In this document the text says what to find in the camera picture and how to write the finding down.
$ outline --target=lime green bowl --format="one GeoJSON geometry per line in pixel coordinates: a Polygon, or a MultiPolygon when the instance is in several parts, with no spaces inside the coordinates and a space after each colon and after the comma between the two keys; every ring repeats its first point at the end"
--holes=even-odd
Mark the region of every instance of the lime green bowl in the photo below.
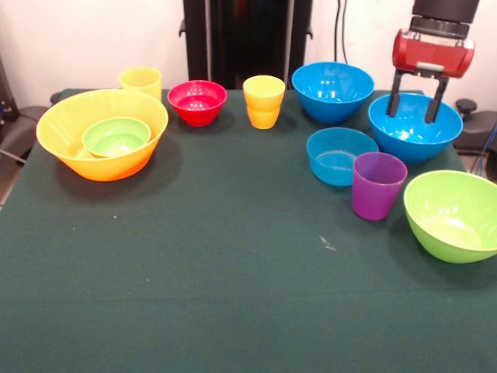
{"type": "Polygon", "coordinates": [[[411,229],[434,257],[471,263],[497,254],[497,185],[459,171],[423,173],[404,205],[411,229]]]}
{"type": "Polygon", "coordinates": [[[83,146],[97,157],[118,157],[145,146],[150,127],[141,120],[115,117],[93,124],[83,134],[83,146]]]}

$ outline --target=large yellow bowl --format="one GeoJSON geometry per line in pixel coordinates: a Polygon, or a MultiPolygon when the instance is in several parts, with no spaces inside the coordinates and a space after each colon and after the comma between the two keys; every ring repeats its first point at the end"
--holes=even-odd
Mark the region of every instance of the large yellow bowl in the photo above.
{"type": "Polygon", "coordinates": [[[77,174],[95,181],[124,179],[140,171],[168,124],[160,101],[131,89],[100,89],[80,93],[52,106],[38,122],[36,137],[41,146],[77,174]],[[144,146],[113,158],[95,158],[83,147],[86,129],[112,117],[144,121],[151,140],[144,146]]]}

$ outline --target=blue bowl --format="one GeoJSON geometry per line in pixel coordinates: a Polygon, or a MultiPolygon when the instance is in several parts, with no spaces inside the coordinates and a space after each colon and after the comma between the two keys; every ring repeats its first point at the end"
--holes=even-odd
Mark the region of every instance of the blue bowl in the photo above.
{"type": "Polygon", "coordinates": [[[308,139],[309,163],[314,175],[323,183],[352,185],[354,160],[367,152],[378,152],[376,142],[350,128],[326,128],[308,139]]]}
{"type": "Polygon", "coordinates": [[[309,117],[324,124],[349,119],[374,91],[369,74],[339,62],[306,64],[294,72],[292,85],[309,117]]]}
{"type": "Polygon", "coordinates": [[[425,122],[431,97],[401,93],[397,115],[387,115],[390,95],[369,108],[370,127],[380,148],[405,163],[424,162],[440,154],[463,130],[456,110],[442,103],[433,123],[425,122]]]}

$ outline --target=purple cup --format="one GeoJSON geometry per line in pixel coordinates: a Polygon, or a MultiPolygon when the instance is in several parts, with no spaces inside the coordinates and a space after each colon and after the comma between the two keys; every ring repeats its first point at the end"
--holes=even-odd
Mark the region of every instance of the purple cup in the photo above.
{"type": "Polygon", "coordinates": [[[393,155],[369,152],[358,156],[353,170],[354,212],[366,220],[385,219],[406,178],[407,167],[393,155]]]}

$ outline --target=bowl rim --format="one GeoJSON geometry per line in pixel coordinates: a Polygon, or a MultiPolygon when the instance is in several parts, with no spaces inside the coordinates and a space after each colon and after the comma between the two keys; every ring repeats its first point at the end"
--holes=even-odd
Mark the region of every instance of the bowl rim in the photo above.
{"type": "Polygon", "coordinates": [[[375,87],[375,84],[374,84],[374,79],[373,77],[365,70],[363,70],[362,68],[358,68],[357,66],[354,66],[354,65],[351,65],[351,64],[344,64],[342,62],[334,62],[334,61],[321,61],[321,62],[313,62],[311,64],[303,64],[302,66],[300,66],[297,70],[294,71],[294,73],[292,74],[292,86],[294,87],[294,89],[300,93],[301,95],[307,97],[308,99],[311,99],[317,103],[332,103],[334,105],[343,105],[343,104],[350,104],[350,103],[358,103],[359,101],[362,101],[364,99],[367,99],[368,97],[370,97],[373,92],[374,92],[374,87],[375,87]],[[352,70],[357,70],[357,71],[360,71],[360,73],[362,74],[365,74],[365,76],[367,76],[369,78],[369,80],[371,81],[372,85],[371,85],[371,90],[364,96],[361,96],[360,98],[358,99],[354,99],[354,100],[351,100],[351,101],[342,101],[342,102],[327,102],[327,101],[322,101],[320,99],[316,99],[314,97],[311,97],[309,95],[307,95],[304,91],[302,91],[301,89],[299,89],[298,87],[295,86],[295,75],[300,71],[300,70],[303,70],[305,69],[306,67],[308,66],[313,66],[313,65],[318,65],[318,64],[331,64],[331,65],[336,65],[336,66],[343,66],[346,68],[351,68],[352,70]]]}
{"type": "Polygon", "coordinates": [[[408,208],[408,202],[407,202],[407,196],[408,196],[408,193],[409,193],[409,190],[412,188],[412,185],[415,183],[415,182],[419,182],[420,179],[422,178],[425,178],[425,177],[430,177],[431,175],[433,174],[452,174],[452,175],[459,175],[459,176],[463,176],[463,177],[469,177],[469,178],[472,178],[472,179],[476,179],[478,180],[478,182],[483,182],[483,183],[486,183],[488,185],[490,185],[491,187],[494,187],[495,188],[495,191],[497,192],[497,185],[494,184],[493,182],[491,182],[490,180],[487,180],[483,177],[480,177],[480,176],[477,176],[477,175],[473,175],[472,173],[466,173],[464,171],[457,171],[457,170],[453,170],[453,169],[438,169],[438,170],[434,170],[434,171],[429,171],[427,173],[422,173],[421,175],[417,175],[417,177],[415,177],[414,179],[412,179],[408,184],[407,184],[407,187],[405,188],[404,190],[404,195],[403,195],[403,202],[404,202],[404,209],[405,209],[405,213],[412,219],[413,222],[416,223],[416,225],[418,225],[427,235],[430,235],[432,238],[436,239],[437,241],[443,243],[444,245],[450,245],[451,247],[454,247],[456,249],[462,249],[462,250],[467,250],[467,251],[472,251],[472,252],[480,252],[480,253],[486,253],[486,252],[491,252],[491,251],[496,251],[497,250],[497,246],[495,247],[488,247],[488,248],[480,248],[480,249],[476,249],[476,248],[472,248],[470,246],[466,246],[466,245],[454,245],[453,243],[450,243],[450,242],[447,242],[445,241],[443,238],[439,237],[438,235],[434,235],[432,232],[428,232],[426,231],[426,229],[423,228],[423,226],[420,224],[420,220],[417,218],[417,217],[414,217],[413,214],[411,214],[409,212],[409,208],[408,208]]]}
{"type": "Polygon", "coordinates": [[[106,118],[106,119],[102,119],[102,120],[99,120],[98,122],[95,122],[94,124],[92,124],[90,127],[86,128],[85,132],[83,132],[83,136],[82,136],[82,143],[83,143],[83,147],[86,149],[87,152],[89,152],[90,154],[93,154],[93,155],[96,155],[98,157],[105,157],[105,158],[116,158],[116,157],[111,157],[111,156],[108,156],[106,154],[103,154],[103,153],[98,153],[96,152],[95,150],[91,149],[88,145],[87,145],[87,141],[88,139],[86,138],[88,136],[88,133],[93,130],[94,128],[102,125],[102,123],[104,122],[107,122],[108,120],[117,120],[117,119],[127,119],[127,120],[133,120],[134,122],[138,122],[143,128],[146,128],[147,129],[147,139],[144,141],[144,144],[140,145],[139,147],[133,149],[131,152],[135,151],[135,150],[138,150],[139,148],[143,148],[149,141],[150,141],[150,137],[152,136],[152,131],[150,129],[150,127],[148,126],[148,124],[146,124],[144,121],[142,120],[139,120],[139,119],[136,119],[136,118],[133,118],[133,117],[111,117],[111,118],[106,118]]]}
{"type": "Polygon", "coordinates": [[[380,151],[380,148],[378,147],[378,144],[376,143],[376,141],[369,135],[365,134],[364,132],[362,131],[359,131],[359,130],[355,130],[353,128],[348,128],[348,127],[331,127],[331,128],[324,128],[322,130],[319,130],[319,131],[316,131],[314,132],[311,136],[309,136],[307,142],[306,142],[306,145],[305,145],[305,148],[307,149],[308,151],[308,157],[310,159],[313,159],[314,161],[316,161],[320,166],[322,167],[326,167],[327,169],[329,169],[330,167],[328,167],[326,164],[324,164],[323,162],[321,162],[319,159],[317,159],[316,157],[314,157],[312,154],[311,154],[311,150],[309,148],[309,143],[313,140],[313,139],[316,139],[318,136],[321,136],[323,135],[325,132],[342,132],[342,133],[350,133],[350,134],[355,134],[355,135],[359,135],[360,137],[365,137],[365,138],[368,138],[370,140],[370,143],[372,145],[375,145],[376,147],[376,151],[373,151],[373,150],[368,150],[367,152],[379,152],[380,151]]]}
{"type": "Polygon", "coordinates": [[[221,108],[226,103],[227,99],[228,99],[228,91],[226,90],[226,88],[223,87],[221,84],[217,84],[216,82],[212,82],[211,80],[203,80],[203,79],[187,80],[186,82],[181,82],[179,84],[176,84],[174,87],[172,87],[168,91],[168,102],[169,102],[169,104],[175,110],[185,110],[185,111],[188,111],[190,113],[204,113],[204,112],[209,111],[209,110],[216,110],[218,108],[221,108]],[[189,109],[185,109],[185,108],[183,108],[181,106],[178,106],[178,105],[174,104],[174,102],[171,100],[171,93],[174,92],[175,90],[179,89],[180,87],[182,87],[184,85],[189,85],[191,83],[207,83],[208,85],[215,85],[215,86],[221,88],[221,90],[222,90],[222,92],[224,94],[223,99],[216,106],[209,107],[207,109],[200,109],[200,110],[189,110],[189,109]]]}
{"type": "MultiPolygon", "coordinates": [[[[398,141],[401,141],[405,144],[414,144],[414,145],[445,145],[445,144],[449,144],[451,143],[452,141],[454,141],[460,134],[461,132],[463,131],[464,129],[464,125],[463,125],[463,120],[461,118],[461,116],[459,116],[459,114],[457,115],[457,117],[459,118],[459,123],[460,123],[460,128],[459,128],[459,131],[453,136],[451,137],[450,139],[448,140],[445,140],[445,141],[438,141],[438,142],[413,142],[413,141],[407,141],[407,140],[404,140],[402,138],[396,138],[395,136],[392,136],[391,134],[387,133],[386,131],[383,130],[383,128],[381,128],[380,126],[378,126],[372,119],[371,119],[371,108],[374,106],[374,104],[378,101],[380,101],[381,99],[384,99],[385,97],[389,97],[390,95],[389,94],[386,94],[386,95],[382,95],[380,97],[378,97],[377,99],[375,99],[370,105],[369,107],[367,108],[367,117],[369,119],[369,122],[370,122],[370,126],[371,127],[374,127],[376,129],[378,129],[381,133],[383,134],[386,134],[389,138],[393,138],[395,140],[398,140],[398,141]]],[[[411,92],[401,92],[399,93],[399,96],[402,98],[403,96],[419,96],[419,97],[425,97],[427,99],[432,99],[432,97],[430,96],[427,96],[427,95],[420,95],[418,93],[411,93],[411,92]]],[[[453,112],[455,112],[457,114],[457,111],[450,107],[449,105],[447,105],[446,103],[442,103],[443,106],[447,106],[450,110],[452,110],[453,112]]]]}
{"type": "Polygon", "coordinates": [[[111,89],[92,89],[92,90],[89,90],[89,91],[85,91],[85,92],[81,92],[81,93],[78,93],[78,94],[75,94],[73,96],[70,96],[66,99],[63,99],[62,101],[56,103],[55,105],[53,105],[51,108],[49,108],[40,118],[40,120],[38,120],[38,123],[36,124],[36,139],[38,140],[38,142],[40,143],[40,145],[42,146],[42,148],[44,148],[47,152],[55,155],[57,158],[59,159],[67,159],[67,160],[70,160],[70,161],[75,161],[75,162],[104,162],[104,161],[108,161],[109,159],[120,159],[120,158],[124,158],[124,157],[127,157],[129,155],[132,155],[134,154],[135,152],[139,152],[140,150],[148,147],[151,143],[155,142],[155,141],[158,141],[158,139],[162,136],[162,134],[164,134],[164,131],[165,129],[167,128],[169,124],[169,113],[167,111],[167,109],[165,108],[165,106],[156,98],[148,95],[147,93],[143,93],[143,92],[140,92],[140,91],[136,91],[134,89],[118,89],[118,88],[111,88],[111,89]],[[104,93],[104,92],[111,92],[111,93],[117,93],[119,95],[122,95],[123,92],[126,92],[125,94],[131,94],[131,95],[139,95],[139,96],[142,96],[142,97],[146,97],[146,99],[149,99],[149,100],[153,100],[154,103],[157,103],[158,104],[158,108],[160,110],[163,110],[163,113],[165,113],[165,126],[164,128],[162,128],[156,135],[155,137],[153,137],[152,139],[149,139],[147,141],[147,143],[145,143],[144,145],[142,145],[140,148],[136,148],[134,149],[132,152],[129,152],[129,153],[126,153],[126,154],[122,154],[122,155],[118,155],[117,157],[105,157],[105,158],[85,158],[85,159],[81,159],[81,158],[77,158],[77,157],[70,157],[70,156],[67,156],[67,155],[63,155],[59,152],[56,152],[56,151],[53,151],[51,149],[49,149],[44,143],[43,141],[40,140],[40,136],[39,136],[39,131],[40,131],[40,123],[42,122],[42,120],[44,120],[44,118],[46,116],[48,116],[53,110],[55,110],[55,107],[61,103],[65,103],[65,104],[68,104],[70,103],[71,101],[73,100],[76,100],[78,97],[80,96],[90,96],[92,94],[94,94],[95,92],[101,92],[101,93],[104,93]]]}

